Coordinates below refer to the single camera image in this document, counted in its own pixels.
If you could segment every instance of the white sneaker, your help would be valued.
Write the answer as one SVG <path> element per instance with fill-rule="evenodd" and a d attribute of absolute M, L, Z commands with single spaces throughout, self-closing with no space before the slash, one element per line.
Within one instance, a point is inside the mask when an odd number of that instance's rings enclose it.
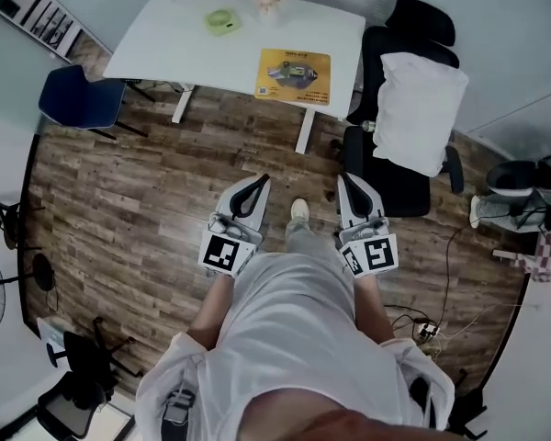
<path fill-rule="evenodd" d="M 307 221 L 310 217 L 308 203 L 302 198 L 295 199 L 292 203 L 292 208 L 290 209 L 290 215 L 292 216 L 292 219 L 301 217 L 304 221 Z"/>
<path fill-rule="evenodd" d="M 474 196 L 471 199 L 471 204 L 469 206 L 469 224 L 471 225 L 472 229 L 477 229 L 479 226 L 479 220 L 478 220 L 479 201 L 480 201 L 480 197 Z"/>

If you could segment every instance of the cable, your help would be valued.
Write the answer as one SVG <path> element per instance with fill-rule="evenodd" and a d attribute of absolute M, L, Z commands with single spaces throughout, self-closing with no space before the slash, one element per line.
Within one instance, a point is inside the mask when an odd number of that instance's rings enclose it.
<path fill-rule="evenodd" d="M 439 355 L 440 355 L 441 353 L 443 353 L 443 347 L 441 346 L 441 340 L 437 339 L 437 340 L 435 340 L 435 341 L 436 341 L 437 344 L 439 345 L 439 352 L 438 352 L 436 355 L 434 355 L 434 362 L 435 362 L 435 364 L 436 364 L 437 359 L 439 359 Z"/>
<path fill-rule="evenodd" d="M 392 329 L 394 328 L 394 325 L 396 324 L 396 322 L 402 320 L 404 317 L 410 319 L 410 322 L 406 323 L 405 325 L 402 325 L 400 328 L 404 328 L 404 327 L 407 327 L 409 326 L 411 323 L 412 324 L 415 324 L 417 323 L 416 319 L 413 319 L 412 317 L 410 317 L 410 315 L 408 313 L 403 313 L 402 315 L 400 315 L 398 317 L 398 319 L 394 320 L 394 322 L 392 322 Z"/>
<path fill-rule="evenodd" d="M 404 324 L 401 325 L 400 327 L 392 328 L 392 330 L 393 330 L 394 332 L 396 332 L 396 331 L 401 330 L 401 329 L 403 329 L 403 328 L 406 328 L 407 326 L 412 325 L 412 324 L 413 324 L 413 322 L 404 323 Z"/>
<path fill-rule="evenodd" d="M 497 219 L 497 218 L 500 218 L 500 217 L 508 217 L 510 215 L 511 214 L 509 212 L 507 214 L 501 214 L 500 216 L 485 216 L 485 217 L 477 218 L 475 220 L 472 220 L 469 224 L 466 224 L 464 227 L 461 227 L 460 229 L 457 229 L 455 232 L 453 232 L 453 234 L 449 238 L 449 241 L 447 242 L 447 248 L 446 248 L 445 254 L 444 254 L 445 264 L 446 264 L 446 268 L 447 268 L 447 285 L 446 285 L 446 288 L 445 288 L 445 291 L 444 291 L 443 310 L 441 311 L 441 318 L 439 319 L 439 323 L 437 324 L 437 327 L 440 327 L 441 323 L 443 323 L 444 313 L 445 313 L 445 310 L 447 308 L 447 298 L 449 297 L 449 286 L 451 284 L 451 276 L 449 274 L 449 247 L 451 246 L 451 242 L 455 239 L 455 237 L 457 236 L 458 233 L 464 231 L 467 227 L 470 227 L 472 224 L 474 224 L 478 221 L 481 221 L 482 219 Z"/>
<path fill-rule="evenodd" d="M 541 233 L 543 234 L 543 238 L 545 239 L 545 242 L 547 245 L 551 246 L 551 242 L 549 241 L 549 239 L 547 238 L 547 234 L 551 231 L 544 231 L 543 230 L 543 225 L 539 225 L 539 231 L 541 231 Z"/>
<path fill-rule="evenodd" d="M 412 307 L 408 307 L 407 305 L 387 304 L 387 305 L 384 305 L 384 307 L 391 307 L 392 309 L 405 309 L 405 310 L 407 310 L 407 311 L 418 312 L 418 313 L 421 313 L 422 315 L 424 315 L 424 316 L 429 320 L 429 322 L 432 321 L 432 319 L 431 319 L 426 313 L 424 313 L 423 311 L 419 311 L 418 309 L 414 309 L 414 308 L 412 308 Z"/>
<path fill-rule="evenodd" d="M 443 337 L 443 339 L 445 340 L 453 340 L 456 336 L 462 334 L 465 330 L 467 330 L 471 325 L 473 325 L 475 322 L 478 321 L 479 317 L 482 316 L 482 314 L 485 312 L 485 311 L 488 311 L 490 309 L 494 309 L 495 307 L 533 307 L 535 309 L 539 309 L 539 305 L 538 304 L 491 304 L 489 305 L 488 307 L 485 307 L 478 315 L 476 315 L 474 317 L 474 319 L 468 323 L 465 327 L 463 327 L 461 330 L 459 330 L 458 332 L 454 333 L 454 334 L 451 334 L 449 336 L 445 335 L 445 334 L 442 334 L 441 332 L 439 332 L 438 334 L 441 335 Z"/>

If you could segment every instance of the wooden floor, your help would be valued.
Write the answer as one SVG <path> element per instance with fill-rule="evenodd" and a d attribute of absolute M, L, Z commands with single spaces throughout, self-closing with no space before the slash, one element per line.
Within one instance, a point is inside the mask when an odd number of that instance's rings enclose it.
<path fill-rule="evenodd" d="M 89 40 L 75 48 L 91 78 L 107 56 Z M 307 155 L 294 153 L 302 110 L 210 88 L 193 94 L 180 125 L 171 123 L 179 95 L 168 85 L 149 90 L 152 104 L 128 91 L 120 120 L 149 133 L 143 139 L 110 130 L 116 141 L 90 132 L 49 126 L 40 140 L 30 195 L 44 207 L 28 217 L 28 243 L 40 245 L 57 277 L 57 314 L 91 333 L 97 315 L 105 320 L 107 342 L 125 335 L 137 343 L 118 357 L 134 369 L 150 369 L 176 332 L 196 315 L 211 278 L 197 265 L 208 214 L 224 188 L 249 175 L 268 173 L 272 192 L 262 233 L 267 251 L 283 251 L 284 229 L 293 198 L 310 205 L 310 226 L 331 242 L 337 225 L 335 189 L 341 167 L 329 150 L 345 126 L 317 115 Z M 432 180 L 433 208 L 423 218 L 391 220 L 398 235 L 399 269 L 380 278 L 386 303 L 425 311 L 435 320 L 444 301 L 445 247 L 467 224 L 471 196 L 500 158 L 456 136 L 466 178 L 464 194 L 451 193 L 448 178 Z M 442 324 L 444 334 L 461 330 L 486 306 L 514 304 L 522 272 L 492 261 L 493 248 L 518 250 L 517 238 L 485 227 L 464 230 L 450 251 L 451 288 Z M 28 263 L 32 258 L 27 255 Z M 27 284 L 32 321 L 50 315 L 45 295 Z M 55 293 L 49 295 L 55 307 Z M 389 310 L 392 318 L 402 312 Z M 511 307 L 487 311 L 469 330 L 450 341 L 422 348 L 456 379 L 469 371 L 467 387 L 477 385 L 494 357 L 512 315 Z M 410 335 L 410 327 L 399 331 Z M 135 391 L 138 381 L 123 377 Z"/>

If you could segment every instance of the chair leg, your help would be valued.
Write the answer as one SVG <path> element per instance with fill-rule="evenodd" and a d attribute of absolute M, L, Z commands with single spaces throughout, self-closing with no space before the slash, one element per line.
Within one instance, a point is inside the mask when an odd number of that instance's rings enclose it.
<path fill-rule="evenodd" d="M 149 101 L 151 101 L 152 103 L 155 103 L 155 98 L 153 98 L 151 95 L 149 95 L 148 93 L 145 93 L 143 90 L 141 90 L 140 88 L 138 88 L 137 86 L 133 85 L 133 84 L 129 84 L 129 88 L 131 90 L 134 90 L 136 91 L 139 95 L 141 95 L 142 97 L 144 98 L 147 98 Z"/>
<path fill-rule="evenodd" d="M 122 364 L 120 361 L 115 359 L 114 357 L 110 356 L 109 359 L 110 359 L 110 362 L 114 366 L 116 366 L 120 370 L 125 371 L 127 374 L 130 374 L 133 378 L 142 378 L 143 377 L 143 372 L 142 371 L 133 372 L 128 367 L 126 367 L 124 364 Z"/>
<path fill-rule="evenodd" d="M 463 368 L 459 369 L 459 380 L 455 383 L 455 389 L 459 389 L 459 386 L 463 384 L 463 381 L 467 379 L 467 371 Z"/>
<path fill-rule="evenodd" d="M 92 324 L 94 325 L 94 337 L 96 338 L 96 344 L 98 345 L 98 348 L 103 351 L 107 351 L 107 344 L 104 343 L 102 332 L 100 332 L 100 327 L 98 326 L 98 324 L 100 323 L 102 323 L 102 317 L 96 317 L 92 320 Z"/>
<path fill-rule="evenodd" d="M 479 439 L 481 439 L 482 437 L 484 437 L 487 433 L 488 433 L 488 430 L 485 430 L 485 431 L 482 431 L 479 435 L 474 435 L 471 431 L 469 431 L 469 429 L 465 428 L 464 427 L 464 435 L 466 436 L 467 439 L 472 439 L 473 441 L 478 441 Z"/>
<path fill-rule="evenodd" d="M 54 368 L 58 368 L 57 366 L 57 360 L 60 357 L 66 357 L 67 353 L 65 351 L 60 351 L 59 353 L 55 353 L 55 350 L 53 350 L 53 346 L 51 346 L 50 343 L 47 343 L 47 355 L 49 356 L 49 360 Z"/>
<path fill-rule="evenodd" d="M 118 345 L 116 346 L 113 346 L 112 349 L 109 349 L 108 350 L 108 354 L 109 355 L 113 355 L 114 353 L 116 353 L 120 348 L 122 348 L 124 345 L 132 345 L 133 343 L 135 343 L 135 339 L 130 336 L 129 338 L 127 338 L 124 342 L 122 343 L 119 343 Z"/>
<path fill-rule="evenodd" d="M 103 137 L 106 137 L 107 139 L 112 139 L 115 141 L 117 138 L 114 136 L 111 136 L 110 134 L 107 134 L 106 132 L 102 132 L 100 129 L 89 129 L 90 132 L 93 132 L 94 134 L 99 134 Z"/>
<path fill-rule="evenodd" d="M 135 128 L 132 128 L 131 126 L 128 126 L 124 122 L 117 121 L 115 122 L 115 124 L 124 130 L 129 130 L 130 132 L 137 134 L 138 136 L 145 137 L 145 138 L 149 137 L 149 135 L 145 134 L 144 132 L 141 132 L 140 130 L 136 130 Z"/>

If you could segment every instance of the blue chair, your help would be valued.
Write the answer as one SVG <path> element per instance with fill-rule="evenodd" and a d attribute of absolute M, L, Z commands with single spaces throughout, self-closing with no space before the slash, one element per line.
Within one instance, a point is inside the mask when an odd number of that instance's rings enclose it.
<path fill-rule="evenodd" d="M 125 82 L 112 79 L 90 83 L 86 80 L 81 65 L 62 67 L 51 71 L 47 77 L 40 95 L 39 109 L 46 117 L 62 126 L 90 130 L 112 140 L 116 138 L 99 128 L 116 125 L 147 137 L 144 132 L 118 121 L 126 87 Z"/>

